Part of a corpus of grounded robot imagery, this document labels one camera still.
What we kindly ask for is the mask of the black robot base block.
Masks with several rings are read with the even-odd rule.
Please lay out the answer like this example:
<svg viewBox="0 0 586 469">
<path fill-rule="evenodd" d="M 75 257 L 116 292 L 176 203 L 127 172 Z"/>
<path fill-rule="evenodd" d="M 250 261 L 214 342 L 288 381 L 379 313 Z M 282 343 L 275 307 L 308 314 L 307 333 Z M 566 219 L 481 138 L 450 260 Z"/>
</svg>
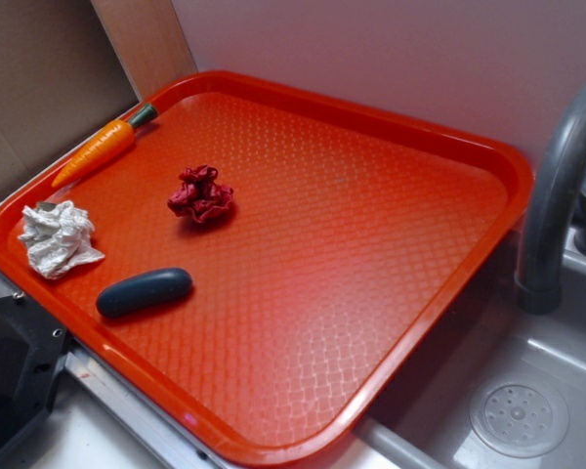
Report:
<svg viewBox="0 0 586 469">
<path fill-rule="evenodd" d="M 0 298 L 0 461 L 52 413 L 70 339 L 25 293 Z"/>
</svg>

